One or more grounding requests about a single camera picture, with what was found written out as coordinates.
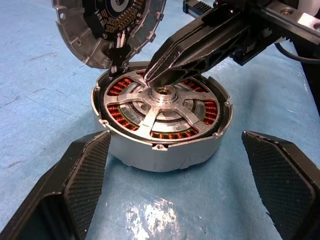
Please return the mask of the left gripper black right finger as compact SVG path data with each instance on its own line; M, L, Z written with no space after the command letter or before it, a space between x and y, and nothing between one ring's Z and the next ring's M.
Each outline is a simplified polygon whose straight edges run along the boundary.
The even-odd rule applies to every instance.
M254 182L282 240L320 240L320 169L293 143L245 130Z

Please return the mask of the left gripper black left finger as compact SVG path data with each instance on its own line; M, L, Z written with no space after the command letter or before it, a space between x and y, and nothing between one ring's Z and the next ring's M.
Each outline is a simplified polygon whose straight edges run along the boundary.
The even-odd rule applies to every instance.
M102 193L109 131L73 141L38 180L0 240L84 240Z

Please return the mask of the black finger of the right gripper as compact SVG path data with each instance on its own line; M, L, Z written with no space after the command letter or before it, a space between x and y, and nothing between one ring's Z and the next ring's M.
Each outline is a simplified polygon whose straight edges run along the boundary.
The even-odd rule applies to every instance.
M149 86L160 87L200 75L231 56L244 65L273 43L273 35L245 21L213 26L192 21L170 36L149 63Z
M180 83L233 54L247 37L240 12L212 9L170 36L153 55L143 79L148 87Z

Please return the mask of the silver spoked rotor wheel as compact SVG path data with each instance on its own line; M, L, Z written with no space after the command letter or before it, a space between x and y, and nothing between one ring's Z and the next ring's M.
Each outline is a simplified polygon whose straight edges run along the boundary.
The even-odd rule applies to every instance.
M112 80L103 93L102 108L109 125L119 131L168 144L212 133L221 116L218 95L201 77L148 87L143 70Z

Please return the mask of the grey motor housing with windings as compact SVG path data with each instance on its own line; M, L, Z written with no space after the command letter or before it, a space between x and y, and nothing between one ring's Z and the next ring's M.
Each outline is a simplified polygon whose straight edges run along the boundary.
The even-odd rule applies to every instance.
M208 135L173 143L151 142L133 137L109 124L109 118L102 107L102 98L107 85L117 77L131 71L142 70L144 74L147 65L147 62L144 61L132 62L125 72L116 76L105 71L97 78L91 90L91 105L97 127L106 129L111 134L109 153L127 166L158 173L185 169L207 161L219 148L234 113L229 94L212 77L200 74L192 76L201 77L206 84L209 84L217 94L220 104L219 122L213 132Z

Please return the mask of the grey round motor cover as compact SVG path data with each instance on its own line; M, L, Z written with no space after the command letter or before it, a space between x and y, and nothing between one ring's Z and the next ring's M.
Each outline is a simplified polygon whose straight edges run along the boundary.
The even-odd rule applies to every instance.
M167 0L52 0L59 33L91 68L124 70L156 37Z

